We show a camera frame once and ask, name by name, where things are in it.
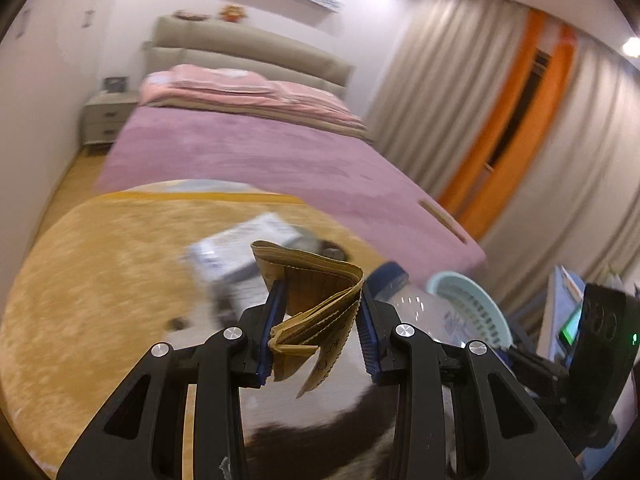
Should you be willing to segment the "small picture frame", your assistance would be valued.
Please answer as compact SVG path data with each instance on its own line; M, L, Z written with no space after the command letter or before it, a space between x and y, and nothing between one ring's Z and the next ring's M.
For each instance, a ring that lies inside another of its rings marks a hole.
M128 91L127 76L109 76L103 79L102 90L106 93L125 93Z

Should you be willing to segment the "light blue plastic basket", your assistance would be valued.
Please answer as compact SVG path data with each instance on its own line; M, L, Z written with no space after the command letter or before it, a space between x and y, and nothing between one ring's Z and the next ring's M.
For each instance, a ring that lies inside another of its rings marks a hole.
M447 300L467 326L475 330L492 348L509 348L513 337L509 324L491 296L463 274L442 271L434 274L426 290Z

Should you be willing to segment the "dark item on headboard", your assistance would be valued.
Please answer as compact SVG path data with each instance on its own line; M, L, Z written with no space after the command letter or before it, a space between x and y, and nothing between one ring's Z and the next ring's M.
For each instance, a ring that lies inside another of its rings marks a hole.
M188 21L188 22L202 22L210 19L209 14L192 12L187 10L177 10L172 16L174 18L178 18L178 20Z

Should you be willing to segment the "round yellow panda rug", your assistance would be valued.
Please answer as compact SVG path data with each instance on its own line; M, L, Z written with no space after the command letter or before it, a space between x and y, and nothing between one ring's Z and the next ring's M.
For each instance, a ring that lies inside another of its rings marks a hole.
M49 477L140 358L160 341L197 344L218 326L188 247L265 212L339 244L371 271L382 257L345 223L297 197L248 191L171 197L159 188L87 200L23 264L1 325L6 414ZM375 388L350 337L324 383L309 368L241 392L255 479L377 479L393 442L395 396Z

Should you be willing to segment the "orange curtain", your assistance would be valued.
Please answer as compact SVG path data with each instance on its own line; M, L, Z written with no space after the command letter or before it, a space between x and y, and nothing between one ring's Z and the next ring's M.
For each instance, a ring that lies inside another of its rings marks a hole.
M577 50L575 29L559 24L551 52L540 48L551 16L530 10L506 81L480 133L438 198L480 240L497 221L541 149L568 87Z

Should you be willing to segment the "orange plush toy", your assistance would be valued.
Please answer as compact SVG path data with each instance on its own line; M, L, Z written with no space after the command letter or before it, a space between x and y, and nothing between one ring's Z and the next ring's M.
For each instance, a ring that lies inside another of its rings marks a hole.
M226 4L218 13L218 16L228 23L239 23L247 18L246 11L237 4Z

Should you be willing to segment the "pink pillow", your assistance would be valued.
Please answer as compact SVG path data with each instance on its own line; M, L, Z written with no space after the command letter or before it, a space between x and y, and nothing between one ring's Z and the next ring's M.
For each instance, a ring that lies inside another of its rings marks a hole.
M241 96L275 96L278 86L258 73L238 68L207 68L179 64L169 70L150 73L145 84Z
M273 81L283 99L298 104L330 108L331 110L348 110L344 102L333 93L298 84L291 81Z

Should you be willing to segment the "beige padded headboard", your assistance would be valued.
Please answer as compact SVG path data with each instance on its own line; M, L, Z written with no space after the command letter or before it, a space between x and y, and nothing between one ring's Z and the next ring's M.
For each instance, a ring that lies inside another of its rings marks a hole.
M352 66L300 41L243 24L187 21L163 15L145 46L145 71L179 64L251 70L268 79L306 84L341 96Z

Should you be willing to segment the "right pink pillow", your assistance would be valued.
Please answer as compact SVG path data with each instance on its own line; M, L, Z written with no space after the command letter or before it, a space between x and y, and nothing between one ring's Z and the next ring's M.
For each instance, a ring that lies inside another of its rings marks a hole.
M344 102L333 93L298 84L291 81L273 81L283 99L298 104L330 108L331 110L348 110Z

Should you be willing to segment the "clear plastic bottle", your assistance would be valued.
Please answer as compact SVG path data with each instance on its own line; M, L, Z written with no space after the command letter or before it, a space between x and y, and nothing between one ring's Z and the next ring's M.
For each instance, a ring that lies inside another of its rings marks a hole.
M389 261L367 278L374 299L395 307L400 319L410 323L434 340L464 347L480 339L471 323L450 302L430 294L410 281L409 274L397 263Z

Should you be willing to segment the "beige curtain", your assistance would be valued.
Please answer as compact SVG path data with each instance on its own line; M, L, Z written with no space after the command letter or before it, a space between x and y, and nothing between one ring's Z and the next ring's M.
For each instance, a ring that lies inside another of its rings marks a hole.
M378 151L454 230L388 250L417 281L477 274L527 296L557 264L595 278L639 255L639 73L509 0L416 0L368 116Z

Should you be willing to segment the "grey bedside nightstand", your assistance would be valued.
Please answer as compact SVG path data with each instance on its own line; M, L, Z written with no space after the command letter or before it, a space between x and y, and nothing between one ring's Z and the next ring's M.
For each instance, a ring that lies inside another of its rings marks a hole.
M100 92L93 96L81 113L81 145L92 150L114 144L138 103L139 95L134 91Z

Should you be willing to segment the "left pink pillow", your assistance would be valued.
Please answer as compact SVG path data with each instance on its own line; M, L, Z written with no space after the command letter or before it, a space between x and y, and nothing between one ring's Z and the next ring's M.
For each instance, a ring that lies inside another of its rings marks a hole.
M275 96L278 86L258 73L238 68L207 68L179 64L169 70L150 73L145 84L241 96Z

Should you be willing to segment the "bed with purple cover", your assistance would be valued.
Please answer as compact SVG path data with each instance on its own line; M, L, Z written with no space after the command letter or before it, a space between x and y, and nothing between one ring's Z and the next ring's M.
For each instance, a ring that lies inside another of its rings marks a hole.
M115 192L186 179L296 196L420 282L439 271L472 274L486 263L477 242L460 226L443 226L436 218L442 208L369 144L288 122L142 106L96 185Z

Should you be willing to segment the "white blue carton box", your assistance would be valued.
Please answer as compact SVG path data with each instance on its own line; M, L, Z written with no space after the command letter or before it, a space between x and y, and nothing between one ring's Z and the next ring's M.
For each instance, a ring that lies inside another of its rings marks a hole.
M226 292L235 314L240 315L268 296L252 244L262 240L291 247L303 237L295 226L266 212L191 244L186 248L186 261L206 288Z

